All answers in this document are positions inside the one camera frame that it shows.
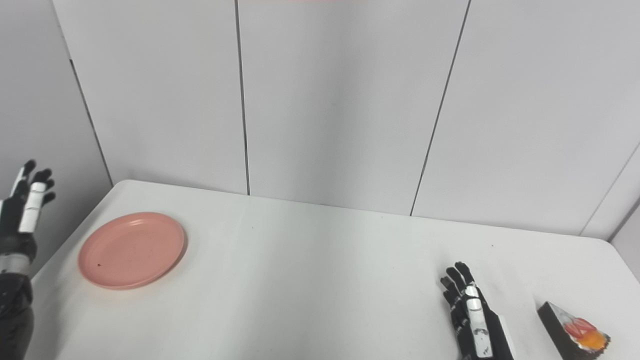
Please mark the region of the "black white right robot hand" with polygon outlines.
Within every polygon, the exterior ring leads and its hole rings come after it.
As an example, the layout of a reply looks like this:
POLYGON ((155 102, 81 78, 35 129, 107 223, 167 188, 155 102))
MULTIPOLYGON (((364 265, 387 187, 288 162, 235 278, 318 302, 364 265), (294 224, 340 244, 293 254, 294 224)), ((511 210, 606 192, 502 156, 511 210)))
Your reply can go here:
POLYGON ((455 262, 439 282, 462 360, 513 360, 505 326, 491 309, 468 265, 455 262))

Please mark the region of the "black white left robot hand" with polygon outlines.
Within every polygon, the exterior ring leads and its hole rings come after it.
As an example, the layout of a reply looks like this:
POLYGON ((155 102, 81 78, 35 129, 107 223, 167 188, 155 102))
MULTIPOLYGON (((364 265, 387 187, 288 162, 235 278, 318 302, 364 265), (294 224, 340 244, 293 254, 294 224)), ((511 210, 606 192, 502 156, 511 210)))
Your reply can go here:
POLYGON ((57 194, 50 168, 34 172, 37 163, 30 159, 23 164, 14 180, 10 194, 1 200, 1 255, 18 254, 34 262, 38 246, 35 230, 42 209, 53 202, 57 194))

